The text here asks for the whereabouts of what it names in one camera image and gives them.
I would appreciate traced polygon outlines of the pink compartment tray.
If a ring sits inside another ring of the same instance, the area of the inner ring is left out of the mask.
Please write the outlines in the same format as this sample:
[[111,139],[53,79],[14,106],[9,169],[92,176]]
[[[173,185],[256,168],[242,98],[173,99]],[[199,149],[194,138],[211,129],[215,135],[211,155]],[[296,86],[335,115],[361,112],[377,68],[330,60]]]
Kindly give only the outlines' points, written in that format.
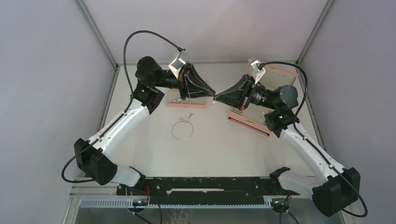
[[166,98],[166,106],[174,108],[205,109],[206,98],[187,98],[182,100],[179,91],[169,90]]

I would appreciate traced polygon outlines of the pink jewelry box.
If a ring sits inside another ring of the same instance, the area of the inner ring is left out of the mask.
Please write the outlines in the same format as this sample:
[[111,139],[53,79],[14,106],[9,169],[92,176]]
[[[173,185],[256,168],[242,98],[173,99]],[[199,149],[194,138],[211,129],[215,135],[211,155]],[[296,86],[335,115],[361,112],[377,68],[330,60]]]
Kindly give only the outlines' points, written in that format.
[[301,68],[286,62],[262,65],[266,73],[255,85],[248,108],[240,111],[231,107],[228,120],[269,136],[300,122],[293,109],[300,107],[294,83]]

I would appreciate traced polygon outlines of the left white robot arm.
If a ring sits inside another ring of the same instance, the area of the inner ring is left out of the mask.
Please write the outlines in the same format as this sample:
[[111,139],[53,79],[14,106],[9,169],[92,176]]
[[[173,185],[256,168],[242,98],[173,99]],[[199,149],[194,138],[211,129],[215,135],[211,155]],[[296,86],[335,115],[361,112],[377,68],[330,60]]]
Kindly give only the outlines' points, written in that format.
[[137,85],[130,101],[106,126],[87,140],[74,144],[77,167],[100,185],[109,182],[126,185],[139,195],[146,182],[136,169],[117,165],[110,160],[117,146],[135,126],[151,115],[161,103],[160,88],[176,89],[181,99],[215,96],[213,90],[196,72],[192,63],[178,53],[164,70],[152,57],[145,56],[137,63]]

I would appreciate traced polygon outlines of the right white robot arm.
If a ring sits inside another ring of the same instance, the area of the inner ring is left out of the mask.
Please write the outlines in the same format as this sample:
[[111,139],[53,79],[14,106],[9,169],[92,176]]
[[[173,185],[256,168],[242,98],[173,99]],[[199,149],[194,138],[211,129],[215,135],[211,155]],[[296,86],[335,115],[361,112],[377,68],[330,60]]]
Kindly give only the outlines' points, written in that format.
[[270,189],[275,194],[290,190],[311,198],[323,215],[331,217],[359,199],[361,175],[333,159],[306,132],[292,111],[298,106],[297,97],[296,87],[290,84],[269,90],[245,74],[213,99],[241,111],[251,104],[272,109],[264,115],[267,128],[298,154],[313,176],[282,167],[271,173]]

